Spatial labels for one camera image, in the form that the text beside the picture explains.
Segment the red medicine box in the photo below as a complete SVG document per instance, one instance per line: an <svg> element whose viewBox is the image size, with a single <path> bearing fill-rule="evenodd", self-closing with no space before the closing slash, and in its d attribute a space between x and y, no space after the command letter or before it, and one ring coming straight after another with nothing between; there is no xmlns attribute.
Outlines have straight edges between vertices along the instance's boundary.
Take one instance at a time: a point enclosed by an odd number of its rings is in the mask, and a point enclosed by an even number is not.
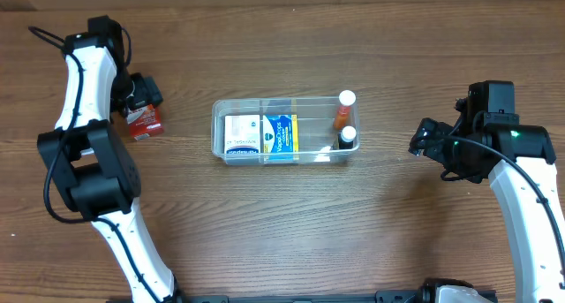
<svg viewBox="0 0 565 303"><path fill-rule="evenodd" d="M159 110L152 104L129 110L126 122L130 135L135 140L144 140L164 133Z"/></svg>

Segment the dark bottle white cap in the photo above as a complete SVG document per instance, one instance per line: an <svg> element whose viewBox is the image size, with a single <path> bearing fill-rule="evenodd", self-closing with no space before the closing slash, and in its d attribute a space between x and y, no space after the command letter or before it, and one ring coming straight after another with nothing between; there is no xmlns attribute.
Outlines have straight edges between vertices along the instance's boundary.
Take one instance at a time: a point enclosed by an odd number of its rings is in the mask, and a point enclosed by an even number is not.
<svg viewBox="0 0 565 303"><path fill-rule="evenodd" d="M357 137L357 130L350 125L345 126L338 134L338 148L340 150L352 149Z"/></svg>

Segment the orange bottle white cap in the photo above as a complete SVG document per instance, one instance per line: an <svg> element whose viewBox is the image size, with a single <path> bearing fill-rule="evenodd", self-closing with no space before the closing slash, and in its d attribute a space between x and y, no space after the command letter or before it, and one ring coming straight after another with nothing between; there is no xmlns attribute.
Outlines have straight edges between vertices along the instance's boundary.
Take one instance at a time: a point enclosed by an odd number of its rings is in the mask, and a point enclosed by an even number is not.
<svg viewBox="0 0 565 303"><path fill-rule="evenodd" d="M355 104L357 97L351 90L343 90L338 95L338 108L336 111L333 127L339 131L346 126L351 107Z"/></svg>

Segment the white Hansaplast plaster box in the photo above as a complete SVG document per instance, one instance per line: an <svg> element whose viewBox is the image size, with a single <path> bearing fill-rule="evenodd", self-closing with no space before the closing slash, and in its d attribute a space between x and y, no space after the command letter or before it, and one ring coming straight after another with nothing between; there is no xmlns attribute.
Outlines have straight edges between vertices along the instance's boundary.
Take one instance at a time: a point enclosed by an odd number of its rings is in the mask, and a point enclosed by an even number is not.
<svg viewBox="0 0 565 303"><path fill-rule="evenodd" d="M246 161L260 153L260 116L230 115L224 118L226 161Z"/></svg>

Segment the blue yellow VapoDrops box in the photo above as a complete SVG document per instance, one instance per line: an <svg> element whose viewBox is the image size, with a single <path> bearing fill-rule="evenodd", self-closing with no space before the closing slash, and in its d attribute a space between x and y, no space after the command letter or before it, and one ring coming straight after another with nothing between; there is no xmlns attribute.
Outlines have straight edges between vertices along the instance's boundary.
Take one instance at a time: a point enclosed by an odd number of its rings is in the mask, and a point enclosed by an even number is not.
<svg viewBox="0 0 565 303"><path fill-rule="evenodd" d="M274 163L290 163L298 158L298 116L294 114L264 115L262 143L266 159Z"/></svg>

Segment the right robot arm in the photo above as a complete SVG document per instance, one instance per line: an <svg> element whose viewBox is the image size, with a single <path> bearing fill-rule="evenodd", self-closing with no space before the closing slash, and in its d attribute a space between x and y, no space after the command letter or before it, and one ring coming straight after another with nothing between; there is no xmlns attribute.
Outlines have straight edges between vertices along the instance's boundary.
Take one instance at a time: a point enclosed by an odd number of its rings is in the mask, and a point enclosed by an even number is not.
<svg viewBox="0 0 565 303"><path fill-rule="evenodd" d="M501 208L514 264L516 301L564 300L564 215L548 131L523 125L510 81L469 86L454 125L429 117L409 151L440 163L444 181L488 181Z"/></svg>

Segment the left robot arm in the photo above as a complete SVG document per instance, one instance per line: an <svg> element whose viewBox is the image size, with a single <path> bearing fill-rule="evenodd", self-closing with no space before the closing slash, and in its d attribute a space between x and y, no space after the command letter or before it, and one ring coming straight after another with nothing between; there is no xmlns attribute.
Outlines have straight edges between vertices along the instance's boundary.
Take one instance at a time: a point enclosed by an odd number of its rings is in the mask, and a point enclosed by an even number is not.
<svg viewBox="0 0 565 303"><path fill-rule="evenodd" d="M39 134L46 168L43 202L60 223L91 224L106 241L130 286L133 302L181 302L177 278L154 245L141 213L138 168L113 126L162 94L150 77L129 73L131 36L104 15L64 38L30 32L61 51L68 80L53 131Z"/></svg>

